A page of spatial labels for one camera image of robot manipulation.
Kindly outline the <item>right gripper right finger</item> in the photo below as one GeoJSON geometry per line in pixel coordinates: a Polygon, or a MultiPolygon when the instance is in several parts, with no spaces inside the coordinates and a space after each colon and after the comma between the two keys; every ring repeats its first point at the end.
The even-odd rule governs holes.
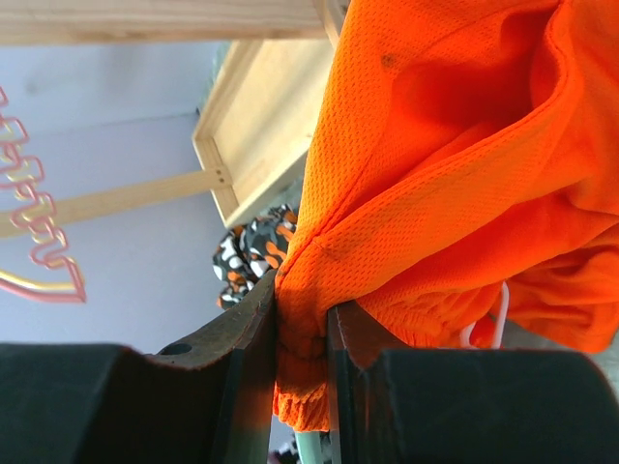
{"type": "Polygon", "coordinates": [[[356,304],[328,313],[337,463],[614,463],[618,402],[569,351],[418,349],[356,304]]]}

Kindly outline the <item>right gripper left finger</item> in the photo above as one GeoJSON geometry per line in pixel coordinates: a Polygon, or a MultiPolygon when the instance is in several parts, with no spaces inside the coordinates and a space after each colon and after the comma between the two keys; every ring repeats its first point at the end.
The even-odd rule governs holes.
{"type": "Polygon", "coordinates": [[[275,273],[144,355],[115,344],[1,348],[5,463],[263,463],[276,373],[275,273]]]}

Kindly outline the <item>green plastic hanger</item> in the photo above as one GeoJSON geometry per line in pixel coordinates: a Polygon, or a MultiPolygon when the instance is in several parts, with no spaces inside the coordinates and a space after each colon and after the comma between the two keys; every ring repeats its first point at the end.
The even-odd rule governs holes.
{"type": "Polygon", "coordinates": [[[329,432],[296,432],[295,442],[301,464],[331,464],[333,459],[329,432]]]}

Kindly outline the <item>orange shorts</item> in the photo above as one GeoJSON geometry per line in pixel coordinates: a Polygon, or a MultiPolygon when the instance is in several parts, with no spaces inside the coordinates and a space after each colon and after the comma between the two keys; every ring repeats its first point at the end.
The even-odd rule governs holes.
{"type": "Polygon", "coordinates": [[[276,279],[274,413],[328,428],[331,307],[487,347],[503,289],[564,346],[617,333],[617,3],[352,2],[276,279]]]}

